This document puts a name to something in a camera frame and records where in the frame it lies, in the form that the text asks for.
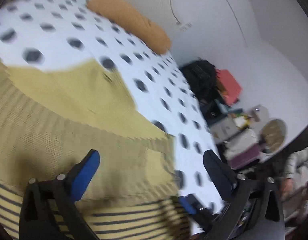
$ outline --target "white wall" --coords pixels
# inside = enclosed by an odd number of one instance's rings
[[[251,36],[258,36],[253,11],[248,0],[234,1],[242,6],[242,8],[237,6],[235,9],[250,42],[253,39]],[[226,0],[172,0],[172,4],[185,22],[193,23],[192,28],[181,33],[172,42],[171,51],[179,65],[197,58],[199,54],[204,54],[205,58],[213,60],[223,57],[228,51],[245,47],[240,28]],[[250,8],[252,14],[244,13],[246,7]]]
[[[243,87],[238,106],[244,109],[257,104],[266,106],[271,117],[281,118],[286,122],[287,137],[284,145],[293,140],[308,125],[308,82],[291,60],[260,37],[260,19],[255,18],[254,7],[249,0],[227,0],[240,23],[247,46],[226,0],[172,1],[178,14],[193,22],[191,29],[173,40],[172,54],[177,62],[183,65],[201,57],[220,69],[229,69]],[[262,3],[262,0],[257,0],[256,3]],[[277,3],[280,4],[272,0],[266,6],[272,10]],[[294,17],[302,15],[302,9],[297,9],[298,11],[292,10],[281,21],[293,21]],[[276,10],[274,15],[267,15],[265,8],[263,13],[263,18],[267,18],[263,21],[269,27],[264,26],[262,33],[275,36],[275,30],[279,26],[273,22],[273,18],[281,15]],[[267,33],[267,28],[271,28],[270,33]],[[305,24],[298,25],[295,22],[294,28],[304,29]],[[308,44],[308,41],[303,43],[305,33],[308,33],[308,28],[300,38],[293,34],[290,36],[290,39],[295,39],[291,48],[295,52],[295,58],[302,57],[298,54],[299,50],[295,51],[295,47],[304,48]],[[280,33],[275,37],[280,44],[284,44],[286,39],[281,36],[284,35]]]
[[[308,18],[296,0],[250,0],[261,37],[308,81]]]

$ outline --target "wall outlet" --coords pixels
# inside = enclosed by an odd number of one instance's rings
[[[192,27],[192,23],[191,22],[187,22],[187,23],[185,23],[185,24],[183,24],[181,27],[180,27],[180,30],[182,31],[182,32],[185,32],[185,31],[187,31],[189,28],[191,28]]]

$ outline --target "bed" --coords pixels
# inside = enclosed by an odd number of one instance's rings
[[[0,10],[0,58],[5,65],[64,70],[95,58],[116,68],[150,122],[175,136],[179,194],[195,193],[222,208],[203,166],[203,153],[217,152],[184,76],[170,52],[158,55],[143,41],[86,8],[87,0],[17,0]],[[193,225],[193,233],[199,229]]]

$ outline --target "orange pillow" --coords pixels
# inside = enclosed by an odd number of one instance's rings
[[[125,0],[90,0],[87,8],[139,37],[157,54],[164,54],[171,47],[171,40],[165,31]]]

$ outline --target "striped fabric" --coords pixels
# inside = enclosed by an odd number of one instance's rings
[[[0,182],[0,223],[13,239],[18,239],[22,197]],[[60,230],[68,228],[53,206]],[[189,239],[189,221],[176,198],[120,208],[98,208],[83,215],[100,239],[110,240],[180,240]]]

